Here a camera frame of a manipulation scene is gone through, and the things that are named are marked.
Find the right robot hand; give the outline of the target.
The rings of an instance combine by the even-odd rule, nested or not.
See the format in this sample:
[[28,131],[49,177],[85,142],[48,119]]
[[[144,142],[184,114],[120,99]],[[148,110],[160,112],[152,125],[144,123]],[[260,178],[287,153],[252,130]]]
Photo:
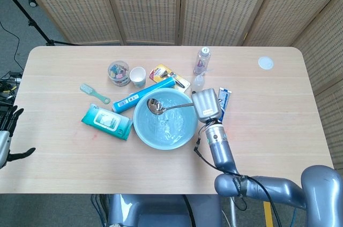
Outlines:
[[213,88],[195,92],[191,94],[191,99],[200,122],[208,123],[220,118],[220,104]]

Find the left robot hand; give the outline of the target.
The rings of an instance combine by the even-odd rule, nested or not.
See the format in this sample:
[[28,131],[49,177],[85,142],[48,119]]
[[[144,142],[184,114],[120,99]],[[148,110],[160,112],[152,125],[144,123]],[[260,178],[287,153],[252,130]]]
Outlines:
[[11,154],[10,145],[19,116],[24,112],[24,108],[18,109],[17,105],[8,108],[1,115],[1,168],[5,167],[7,162],[20,160],[32,155],[36,148],[30,148],[23,153]]

